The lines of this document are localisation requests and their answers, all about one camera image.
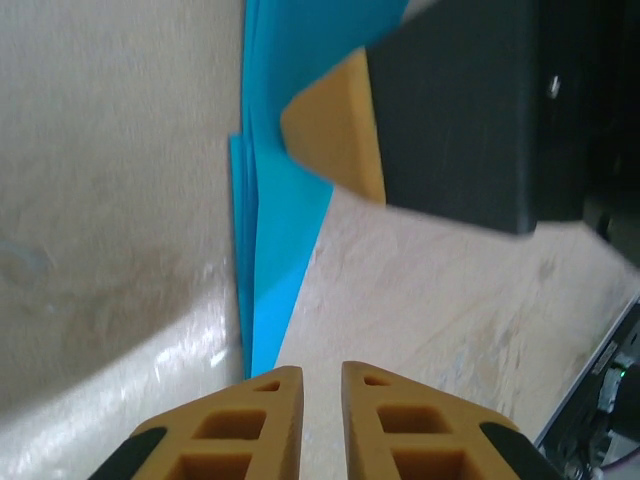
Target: cable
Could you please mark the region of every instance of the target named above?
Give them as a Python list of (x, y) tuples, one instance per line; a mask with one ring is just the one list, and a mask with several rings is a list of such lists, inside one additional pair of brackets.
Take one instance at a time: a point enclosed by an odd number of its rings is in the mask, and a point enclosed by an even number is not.
[(624, 467), (638, 457), (640, 457), (640, 447), (634, 448), (633, 450), (631, 450), (631, 452), (620, 457), (618, 460), (614, 460), (611, 463), (601, 466), (600, 469), (603, 472), (612, 472), (614, 470), (618, 470), (620, 467)]

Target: blue plastic sheet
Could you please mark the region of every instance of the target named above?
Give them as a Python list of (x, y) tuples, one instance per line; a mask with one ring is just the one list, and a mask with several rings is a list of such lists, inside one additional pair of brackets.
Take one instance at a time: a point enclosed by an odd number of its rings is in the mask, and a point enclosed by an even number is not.
[(400, 23), (408, 0), (247, 0), (242, 133), (231, 138), (245, 375), (273, 368), (332, 187), (287, 155), (295, 94)]

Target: table surface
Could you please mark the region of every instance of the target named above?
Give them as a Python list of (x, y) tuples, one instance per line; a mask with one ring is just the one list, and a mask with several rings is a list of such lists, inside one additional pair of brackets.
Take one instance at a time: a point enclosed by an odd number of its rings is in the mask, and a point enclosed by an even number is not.
[[(0, 478), (86, 478), (144, 419), (240, 378), (243, 12), (0, 2)], [(533, 438), (639, 286), (580, 225), (514, 239), (337, 190), (278, 360), (305, 372), (301, 478), (345, 478), (342, 361)]]

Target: black panel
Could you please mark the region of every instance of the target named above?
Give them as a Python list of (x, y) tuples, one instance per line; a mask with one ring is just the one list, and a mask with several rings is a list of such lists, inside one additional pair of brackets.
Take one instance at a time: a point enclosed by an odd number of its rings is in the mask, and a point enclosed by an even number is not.
[(620, 382), (611, 412), (611, 428), (634, 442), (640, 442), (640, 365), (632, 365)]
[(131, 480), (166, 433), (158, 427), (128, 438), (89, 480)]
[(535, 228), (536, 5), (438, 2), (368, 49), (387, 203)]
[(562, 480), (533, 444), (519, 432), (497, 423), (483, 423), (480, 429), (520, 480)]

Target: beige surface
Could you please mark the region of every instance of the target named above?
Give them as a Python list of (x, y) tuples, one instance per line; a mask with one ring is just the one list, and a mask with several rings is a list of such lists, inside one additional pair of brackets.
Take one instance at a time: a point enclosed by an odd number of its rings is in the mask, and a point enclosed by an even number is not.
[[(241, 2), (0, 0), (0, 478), (81, 479), (239, 378), (227, 134)], [(580, 228), (505, 241), (334, 196), (281, 363), (302, 478), (344, 478), (368, 361), (534, 435), (633, 290)]]
[(0, 0), (0, 478), (241, 378), (242, 2)]
[(533, 439), (639, 285), (581, 225), (514, 240), (337, 191), (278, 359), (304, 369), (301, 478), (345, 478), (342, 361), (496, 409)]

